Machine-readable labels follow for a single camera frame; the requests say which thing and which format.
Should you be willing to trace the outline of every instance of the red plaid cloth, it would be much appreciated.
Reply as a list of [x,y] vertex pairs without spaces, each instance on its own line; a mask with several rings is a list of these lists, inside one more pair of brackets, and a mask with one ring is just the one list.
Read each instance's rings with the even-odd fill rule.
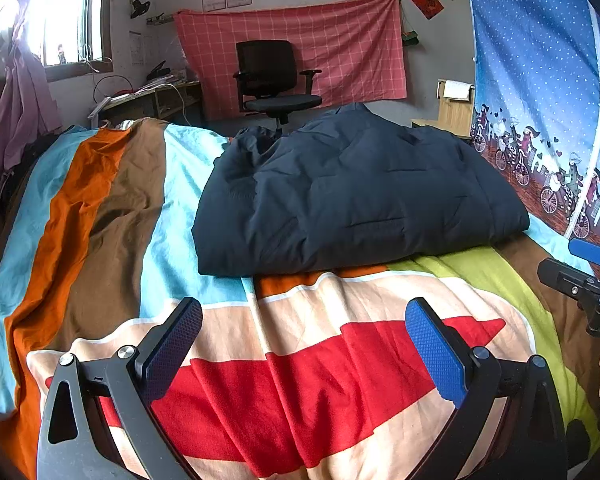
[[[202,82],[209,119],[237,117],[235,44],[288,40],[298,70],[319,68],[322,105],[407,97],[399,0],[346,0],[311,7],[175,15],[187,60]],[[299,77],[294,92],[304,92]]]

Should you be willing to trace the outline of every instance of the window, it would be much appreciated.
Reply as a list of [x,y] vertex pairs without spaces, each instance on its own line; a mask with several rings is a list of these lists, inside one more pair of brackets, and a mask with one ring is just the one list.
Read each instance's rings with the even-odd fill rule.
[[[17,13],[17,2],[0,13],[0,94]],[[109,0],[30,0],[23,37],[49,81],[112,71]]]

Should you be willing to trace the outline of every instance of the metal screw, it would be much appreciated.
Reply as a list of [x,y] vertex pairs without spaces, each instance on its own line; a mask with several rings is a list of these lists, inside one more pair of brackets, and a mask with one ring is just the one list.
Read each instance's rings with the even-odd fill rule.
[[546,361],[544,360],[544,357],[540,355],[534,355],[531,358],[531,362],[535,364],[538,368],[544,368],[546,366]]
[[131,345],[123,346],[120,350],[118,350],[118,357],[120,359],[127,359],[131,357],[136,351]]
[[62,354],[60,356],[60,364],[62,366],[68,366],[74,362],[74,355],[71,353]]
[[489,351],[484,346],[477,346],[474,348],[474,356],[477,359],[488,359]]

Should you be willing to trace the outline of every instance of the chair backrest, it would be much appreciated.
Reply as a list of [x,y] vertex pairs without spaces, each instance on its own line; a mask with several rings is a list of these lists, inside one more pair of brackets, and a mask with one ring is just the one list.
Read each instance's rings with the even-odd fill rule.
[[291,43],[253,40],[236,43],[240,72],[248,77],[240,83],[243,95],[273,97],[298,83],[296,58]]

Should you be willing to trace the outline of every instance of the bedsheet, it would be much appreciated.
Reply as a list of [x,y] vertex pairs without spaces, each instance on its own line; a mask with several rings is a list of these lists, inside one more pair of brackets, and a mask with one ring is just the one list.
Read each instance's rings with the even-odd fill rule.
[[203,478],[407,476],[451,411],[404,330],[416,296],[470,345],[544,355],[565,422],[580,420],[596,449],[600,343],[538,283],[548,253],[531,238],[317,274],[200,276],[189,229],[226,142],[143,120],[64,134],[30,172],[0,258],[0,442],[30,478],[61,353],[110,356],[184,296],[203,305],[203,329],[152,408]]

